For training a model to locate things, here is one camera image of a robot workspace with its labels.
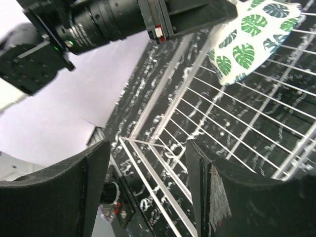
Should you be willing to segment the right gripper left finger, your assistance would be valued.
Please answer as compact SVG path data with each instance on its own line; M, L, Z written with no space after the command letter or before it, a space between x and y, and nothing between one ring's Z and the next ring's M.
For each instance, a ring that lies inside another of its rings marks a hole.
M109 141L103 139L80 154L83 168L82 194L79 209L79 236L92 236L110 159Z

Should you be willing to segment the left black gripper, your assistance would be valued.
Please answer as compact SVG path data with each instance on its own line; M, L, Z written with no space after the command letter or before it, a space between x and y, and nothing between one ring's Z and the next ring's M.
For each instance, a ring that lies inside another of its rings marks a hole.
M56 50L75 55L142 31L157 43L173 36L163 0L24 0L22 8Z

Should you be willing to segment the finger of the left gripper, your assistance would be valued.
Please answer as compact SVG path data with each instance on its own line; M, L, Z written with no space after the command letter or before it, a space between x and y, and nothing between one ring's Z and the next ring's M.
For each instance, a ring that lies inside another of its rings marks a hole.
M169 39L213 27L237 17L237 7L228 0L169 0Z

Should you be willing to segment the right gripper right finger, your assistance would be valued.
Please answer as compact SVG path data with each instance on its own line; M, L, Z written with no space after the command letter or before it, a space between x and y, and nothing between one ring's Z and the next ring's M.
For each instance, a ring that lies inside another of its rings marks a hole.
M214 237L219 224L232 215L215 156L194 139L186 141L185 156L197 234Z

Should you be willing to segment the green spotted white bowl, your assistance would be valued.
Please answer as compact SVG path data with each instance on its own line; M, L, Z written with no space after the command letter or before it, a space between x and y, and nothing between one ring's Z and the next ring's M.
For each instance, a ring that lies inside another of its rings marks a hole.
M297 25L302 5L288 0L234 0L237 17L212 28L209 61L220 85L244 80Z

